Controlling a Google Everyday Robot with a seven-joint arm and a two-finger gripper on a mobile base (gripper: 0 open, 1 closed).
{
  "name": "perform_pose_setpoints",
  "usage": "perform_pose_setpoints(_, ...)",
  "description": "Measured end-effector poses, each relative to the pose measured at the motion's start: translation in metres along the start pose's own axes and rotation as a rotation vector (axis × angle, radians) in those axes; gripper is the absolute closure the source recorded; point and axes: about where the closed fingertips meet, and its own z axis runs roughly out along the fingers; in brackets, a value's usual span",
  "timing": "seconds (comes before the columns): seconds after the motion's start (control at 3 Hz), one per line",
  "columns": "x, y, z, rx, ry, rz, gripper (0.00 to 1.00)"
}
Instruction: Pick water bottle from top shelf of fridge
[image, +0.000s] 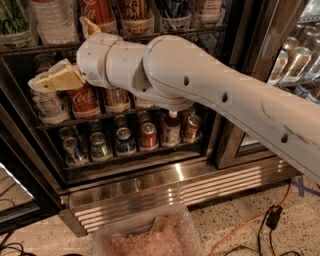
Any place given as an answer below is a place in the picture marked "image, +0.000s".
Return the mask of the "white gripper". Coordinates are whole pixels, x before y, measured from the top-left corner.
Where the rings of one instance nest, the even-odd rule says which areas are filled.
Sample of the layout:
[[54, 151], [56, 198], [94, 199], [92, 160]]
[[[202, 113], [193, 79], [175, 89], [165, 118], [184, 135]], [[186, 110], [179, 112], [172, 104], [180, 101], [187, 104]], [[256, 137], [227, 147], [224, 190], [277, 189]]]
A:
[[93, 86], [112, 88], [106, 74], [107, 55], [111, 47], [122, 38], [100, 33], [101, 29], [85, 16], [81, 16], [79, 21], [87, 40], [77, 50], [78, 67], [68, 59], [63, 59], [29, 80], [31, 89], [41, 93], [80, 89], [85, 80]]

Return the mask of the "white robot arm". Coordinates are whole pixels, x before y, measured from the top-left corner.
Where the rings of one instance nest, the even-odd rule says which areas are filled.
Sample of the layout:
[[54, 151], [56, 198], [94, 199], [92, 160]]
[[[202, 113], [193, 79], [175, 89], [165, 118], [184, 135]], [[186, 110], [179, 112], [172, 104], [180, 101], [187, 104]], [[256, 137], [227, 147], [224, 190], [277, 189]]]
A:
[[60, 61], [28, 84], [48, 93], [85, 83], [120, 87], [172, 111], [200, 103], [320, 183], [320, 106], [232, 69], [184, 38], [140, 44], [95, 31], [74, 63]]

